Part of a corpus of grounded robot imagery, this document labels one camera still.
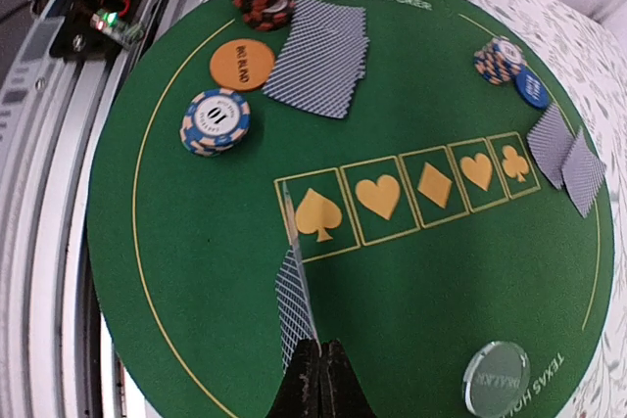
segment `yellow rectangle outline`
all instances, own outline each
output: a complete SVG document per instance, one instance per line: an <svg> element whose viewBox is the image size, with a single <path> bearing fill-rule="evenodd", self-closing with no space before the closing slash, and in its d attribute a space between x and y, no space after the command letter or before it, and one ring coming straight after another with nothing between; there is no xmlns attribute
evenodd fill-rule
<svg viewBox="0 0 627 418"><path fill-rule="evenodd" d="M342 184L342 178L340 177L340 172L334 166L332 166L330 168L324 168L322 170L308 171L308 172L305 172L305 173L299 173L298 175L283 176L283 177L274 179L274 189L276 190L276 197L278 198L278 205L279 205L279 207L281 209L281 216L283 217L283 225L285 226L285 235L287 236L287 241L289 243L290 233L289 233L289 229L287 227L287 217L285 216L285 206L283 205L283 196L282 196L281 189L279 187L279 183L282 182L282 181L289 181L289 180L296 180L298 178L304 178L306 176L319 175L321 173L327 173L329 171L335 172L335 178L337 179L338 185L340 185L340 193L342 194L342 200L344 201L344 207L346 208L346 212L348 213L348 216L349 216L349 221L351 222L351 228L353 229L353 236L355 237L355 243L356 244L351 246L351 247L347 247L345 249L342 249L342 250L336 250L335 252L329 252L328 254L312 256L311 258L305 258L305 259L303 259L303 263L308 263L310 261L316 261L317 259L329 258L330 256L334 256L334 255L344 254L346 252L351 252L353 250L359 249L361 247L360 239L358 237L357 230L355 228L355 222L353 221L353 215L351 214L351 206L349 205L349 202L348 202L348 199L347 199L347 196L346 196L346 191L344 189L344 185Z"/></svg>
<svg viewBox="0 0 627 418"><path fill-rule="evenodd" d="M357 213L357 207L355 206L355 201L353 200L353 192L351 191L351 186L349 185L349 179L346 176L346 172L344 171L345 168L352 168L354 166L363 166L363 165L367 165L369 163L377 163L377 162L383 162L383 161L389 161L389 160L393 160L394 164L396 166L396 170L399 172L399 178L401 178L401 183L403 185L403 189L405 190L405 195L408 199L408 204L410 206L410 211L411 211L411 215L413 216L413 221L415 222L415 228L403 231L403 232L399 232L398 234L392 234L392 235L387 235L385 237L381 237L380 239L373 239L370 241L366 241L365 236L363 235L363 229L362 229L362 223L360 222L360 217ZM371 159L369 161L363 161L363 162L357 162L357 163L349 163L347 165L340 165L340 174L342 176L342 181L344 181L344 184L346 185L346 191L349 195L349 204L351 205L351 210L353 211L353 215L355 216L355 221L357 222L357 227L358 227L358 231L360 233L360 237L362 239L362 244L365 247L369 247L371 245L376 245L376 244L380 244L381 242L387 242L389 240L394 240L394 239L398 239L400 237L405 237L406 235L412 234L414 232L417 232L418 230L420 230L420 223L418 222L418 217L416 216L415 210L413 208L413 205L411 204L411 200L410 200L410 194L408 192L408 188L407 188L407 184L403 178L403 172L401 170L401 167L399 166L399 160L396 156L388 156L388 157L381 157L378 159Z"/></svg>
<svg viewBox="0 0 627 418"><path fill-rule="evenodd" d="M506 183L506 191L507 191L507 195L509 196L509 198L511 200L515 200L516 198L520 198L521 196L525 196L525 195L529 195L531 193L535 193L538 190L541 190L542 187L540 186L540 181L538 180L538 176L536 175L536 170L533 167L533 162L531 161L531 159L529 158L529 154L527 154L527 149L525 149L525 145L522 142L522 138L520 137L520 134L518 134L517 131L512 131L512 132L505 132L503 134L497 134L494 136L488 136L488 145L491 149L491 151L493 152L493 156L495 158L495 160L498 162L499 161L499 157L498 157L498 153L497 150L495 149L494 145L492 144L492 139L502 139L504 137L510 137L510 136L516 136L518 138L518 142L520 143L520 148L522 149L522 152L525 155L525 159L529 162L529 167L531 168L531 173L533 174L533 179L536 181L536 185L532 186L531 188L527 188L526 190L522 190L516 194L512 194L511 191L509 191L509 185L507 185ZM503 169L501 168L500 165L497 165L497 168L499 169L499 171L503 171ZM503 180L505 182L507 182L506 176L503 175Z"/></svg>
<svg viewBox="0 0 627 418"><path fill-rule="evenodd" d="M468 202L468 207L470 208L470 212L472 212L473 214L476 214L477 212L480 212L484 209L489 209L489 208L493 208L494 206L502 205L503 203L506 203L507 201L509 201L509 198L507 197L506 185L503 182L503 177L501 176L501 173L497 170L497 177L499 178L499 181L501 182L501 189L503 190L503 194L505 195L505 197L501 198L500 200L495 200L491 203L488 203L487 205L478 206L477 208L474 208L472 203L470 202L470 197L468 197L468 193L466 191L466 185L463 183L463 178L461 176L461 169L458 167L458 160L455 157L455 152L453 152L453 147L464 146L466 144L475 144L477 142L483 142L486 145L486 149L488 150L488 154L490 154L490 160L492 161L492 164L498 165L498 162L495 163L494 156L492 155L492 152L490 150L490 145L488 144L488 140L485 137L477 137L476 139L467 139L465 141L459 141L459 142L447 145L447 147L451 150L451 156L453 157L453 162L455 163L455 171L458 173L459 179L461 180L461 191L463 192L463 195L466 197L466 201Z"/></svg>
<svg viewBox="0 0 627 418"><path fill-rule="evenodd" d="M438 219L435 222L429 222L428 224L425 224L424 219L422 218L422 212L420 212L420 206L418 204L418 197L413 191L413 186L411 185L410 173L408 172L407 166L405 165L405 161L403 160L403 158L413 157L419 154L426 154L427 152L434 152L438 150L444 150L444 155L447 156L447 161L449 161L449 166L451 167L453 178L455 179L455 182L457 183L458 188L459 188L459 194L461 195L461 203L463 204L464 211L458 212L457 214L450 215L448 217L445 217L444 219ZM411 189L411 200L415 206L415 210L418 214L418 218L420 219L420 224L422 225L422 227L424 227L425 229L429 229L431 227L435 227L436 225L440 225L440 224L444 224L445 222L450 222L452 220L460 219L470 214L470 210L468 210L468 203L466 202L466 199L463 196L463 190L461 189L461 183L459 181L458 173L456 172L455 166L453 164L452 156L450 155L450 151L449 149L447 149L447 146L434 146L434 147L429 147L428 149L421 149L419 151L405 152L403 154L399 154L399 159L401 162L401 168L403 169L403 176L406 179L406 185Z"/></svg>

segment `blue and white poker chip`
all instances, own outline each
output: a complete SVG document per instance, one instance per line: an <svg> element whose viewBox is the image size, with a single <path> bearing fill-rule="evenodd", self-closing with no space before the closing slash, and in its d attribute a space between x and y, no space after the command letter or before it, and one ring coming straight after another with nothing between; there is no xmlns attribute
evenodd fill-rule
<svg viewBox="0 0 627 418"><path fill-rule="evenodd" d="M547 87L531 70L523 70L516 76L516 90L534 108L544 110L551 101Z"/></svg>
<svg viewBox="0 0 627 418"><path fill-rule="evenodd" d="M250 127L251 110L233 90L220 88L197 95L180 128L185 148L200 156L215 156L242 140Z"/></svg>

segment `round green mat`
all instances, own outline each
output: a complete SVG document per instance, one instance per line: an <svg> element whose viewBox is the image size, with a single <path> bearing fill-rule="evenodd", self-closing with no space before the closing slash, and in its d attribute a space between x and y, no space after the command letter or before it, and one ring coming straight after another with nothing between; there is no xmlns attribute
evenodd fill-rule
<svg viewBox="0 0 627 418"><path fill-rule="evenodd" d="M93 167L89 248L117 351L165 418L259 417L272 404L282 378L274 278L288 248L283 181L302 212L341 214L339 225L302 226L313 313L320 338L346 348L377 416L467 416L463 371L493 340L529 355L516 416L555 416L579 384L609 302L607 190L582 218L525 150L541 113L512 84L481 78L473 53L492 34L509 36L571 128L582 120L502 24L464 0L417 1L331 0L367 11L366 77L348 118L248 93L250 132L217 158L192 156L178 136L191 99L217 87L212 53L248 37L278 55L287 28L253 31L229 0L212 0L160 39L122 88ZM506 175L505 146L531 162L526 173ZM477 155L490 162L485 191L462 169ZM425 168L431 184L418 191ZM389 219L356 190L382 175L399 190ZM430 193L443 187L447 195ZM330 239L319 242L323 234Z"/></svg>

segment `yellow curved line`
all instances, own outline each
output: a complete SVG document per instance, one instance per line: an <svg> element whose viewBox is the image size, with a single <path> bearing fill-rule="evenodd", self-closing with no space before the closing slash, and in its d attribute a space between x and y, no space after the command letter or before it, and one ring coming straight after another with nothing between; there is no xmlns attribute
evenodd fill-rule
<svg viewBox="0 0 627 418"><path fill-rule="evenodd" d="M476 22L475 20L471 19L470 17L467 17L464 14L458 14L458 15L460 17L462 17L464 20L466 20L466 21L474 24L475 26L478 26L479 28L483 29L486 33L488 33L488 34L490 34L492 36L498 36L498 34L496 34L493 31L490 31L484 25L482 25L481 23ZM527 68L538 76L538 74L533 69L531 69L530 66L527 66ZM551 89L549 87L547 87L546 84L545 84L545 87L547 88L547 91L549 92L549 95L551 95L552 100L554 101L554 103L559 108L559 111L561 112L561 115L564 117L564 120L566 121L566 125L570 129L570 132L572 132L574 134L575 130L573 129L572 124L570 124L570 121L568 120L568 116L566 115L566 113L562 109L562 107L559 104L559 102L555 99L555 95L553 94ZM599 270L601 268L601 224L599 222L599 206L597 205L597 201L596 200L595 200L595 215L597 217L597 267L595 269L595 282L592 285L592 293L590 294L590 302L588 303L588 310L586 311L586 316L584 317L584 322L581 325L581 331L582 332L586 329L586 325L588 324L588 318L590 317L590 312L592 311L592 304L594 303L595 295L597 293L597 283L599 282Z"/></svg>
<svg viewBox="0 0 627 418"><path fill-rule="evenodd" d="M189 368L185 360L179 354L172 340L169 338L168 332L166 331L166 328L164 327L164 324L162 323L161 318L159 317L159 314L157 313L157 310L155 309L155 305L153 304L152 297L150 296L150 292L148 291L148 285L146 284L146 278L144 277L144 269L141 264L141 256L139 254L139 242L137 238L137 204L136 204L137 203L137 180L139 178L139 168L141 166L141 160L144 155L144 148L146 147L148 134L150 133L150 129L153 126L153 122L155 121L155 117L157 116L157 112L159 111L159 108L161 107L161 104L164 101L164 98L166 98L166 95L168 94L169 89L172 87L172 84L174 83L176 78L180 75L181 71L185 68L185 66L189 64L189 62L196 55L196 53L198 53L198 51L200 51L207 43L209 43L212 39L214 39L218 34L220 34L225 28L227 28L233 22L235 22L235 19L231 20L230 22L220 27L211 36L205 39L196 49L194 49L194 51L192 51L191 54L187 56L187 59L183 61L183 64L181 64L180 67L176 70L176 72L172 76L172 79L169 81L168 86L164 90L164 93L161 94L161 97L159 98L159 101L157 102L157 106L155 107L155 110L153 111L152 115L150 116L150 120L148 121L148 126L146 127L146 131L144 132L144 138L142 139L141 146L139 147L139 154L137 155L137 164L135 166L135 177L133 179L132 222L133 222L133 241L135 244L135 257L137 258L137 269L139 271L139 277L141 279L141 284L144 287L144 295L146 296L146 301L148 302L148 305L150 306L150 310L153 313L155 322L157 323L157 326L159 327L159 330L161 331L161 334L163 335L164 340L166 340L166 343L168 344L169 349L174 354L174 357L176 357L176 359L178 360L182 368L185 370L187 375L189 375L189 377L200 388L200 390L203 391L205 395L208 396L224 413L226 413L231 418L237 418L237 416L232 411L226 408L224 404L222 404L211 392L209 392L209 390L200 382L198 377L196 377L196 375L192 372L192 370Z"/></svg>

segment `floral tablecloth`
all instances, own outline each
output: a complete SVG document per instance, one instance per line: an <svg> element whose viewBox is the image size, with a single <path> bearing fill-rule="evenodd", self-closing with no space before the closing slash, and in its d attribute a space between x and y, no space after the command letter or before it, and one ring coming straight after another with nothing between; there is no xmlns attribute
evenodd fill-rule
<svg viewBox="0 0 627 418"><path fill-rule="evenodd" d="M590 368L559 416L623 418L627 416L627 60L612 33L557 0L468 1L523 38L549 66L607 164L615 245L610 307Z"/></svg>

